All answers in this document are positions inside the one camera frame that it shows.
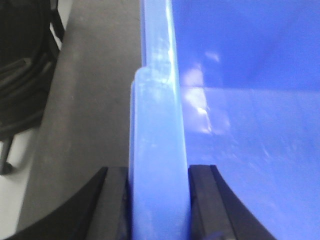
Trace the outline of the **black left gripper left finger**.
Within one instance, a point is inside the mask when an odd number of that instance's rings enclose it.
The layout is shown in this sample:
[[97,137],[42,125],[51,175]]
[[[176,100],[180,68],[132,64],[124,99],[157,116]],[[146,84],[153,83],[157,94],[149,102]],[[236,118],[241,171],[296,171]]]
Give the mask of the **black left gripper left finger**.
[[128,168],[102,167],[57,209],[10,240],[129,240]]

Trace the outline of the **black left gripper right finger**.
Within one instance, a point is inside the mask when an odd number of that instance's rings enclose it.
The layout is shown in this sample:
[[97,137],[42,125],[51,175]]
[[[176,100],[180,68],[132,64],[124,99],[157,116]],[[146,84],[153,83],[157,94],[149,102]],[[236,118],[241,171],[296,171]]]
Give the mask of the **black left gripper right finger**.
[[270,240],[271,233],[239,200],[215,165],[188,169],[192,240]]

